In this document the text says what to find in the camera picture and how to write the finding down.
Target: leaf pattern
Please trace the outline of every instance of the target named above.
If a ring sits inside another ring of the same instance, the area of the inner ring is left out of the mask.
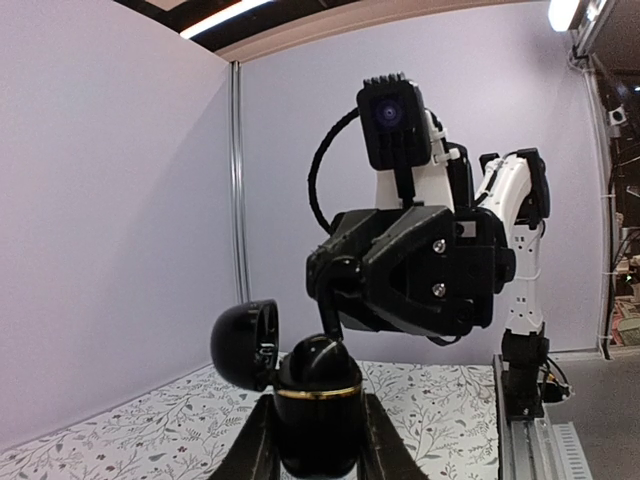
[[[361,362],[409,453],[432,479],[496,480],[493,371]],[[260,394],[212,367],[65,430],[0,453],[0,480],[206,480]],[[292,477],[283,470],[282,479]],[[347,476],[356,479],[356,473]]]

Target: silver screw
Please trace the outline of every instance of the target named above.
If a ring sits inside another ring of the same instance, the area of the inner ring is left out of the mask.
[[[433,251],[434,252],[436,252],[436,253],[444,253],[444,251],[446,249],[447,249],[447,242],[445,242],[443,238],[433,242]]]
[[[445,286],[444,283],[436,283],[432,288],[431,291],[433,292],[433,294],[438,297],[438,298],[442,298],[444,297],[444,294],[447,293],[447,287]]]

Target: black rounded cap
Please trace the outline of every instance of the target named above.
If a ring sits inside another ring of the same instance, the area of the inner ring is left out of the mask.
[[[324,334],[298,343],[282,362],[278,377],[280,387],[300,390],[334,390],[362,381],[344,344]]]
[[[225,311],[211,333],[213,365],[227,382],[262,392],[278,360],[278,307],[274,300]]]

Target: gold ring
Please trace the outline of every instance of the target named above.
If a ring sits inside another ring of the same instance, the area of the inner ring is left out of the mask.
[[[330,400],[332,398],[350,397],[362,390],[362,384],[340,390],[327,390],[324,392],[303,392],[300,390],[277,390],[281,397],[293,398],[295,400]]]

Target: white partition panel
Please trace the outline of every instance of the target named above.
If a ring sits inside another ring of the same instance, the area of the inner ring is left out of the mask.
[[[280,305],[291,348],[320,330],[304,288],[305,259],[325,239],[307,202],[312,156],[329,128],[355,106],[367,77],[404,71],[425,104],[473,158],[538,147],[547,162],[552,214],[543,240],[540,288],[552,348],[591,348],[600,315],[603,223],[598,159],[579,73],[547,3],[485,7],[414,18],[324,39],[244,67],[244,139],[249,267],[255,298]],[[327,216],[374,204],[375,175],[361,127],[349,126],[319,175]],[[493,325],[440,348],[401,334],[346,331],[363,359],[488,363],[500,348],[501,295]]]
[[[110,0],[0,2],[0,448],[209,362],[225,61]]]

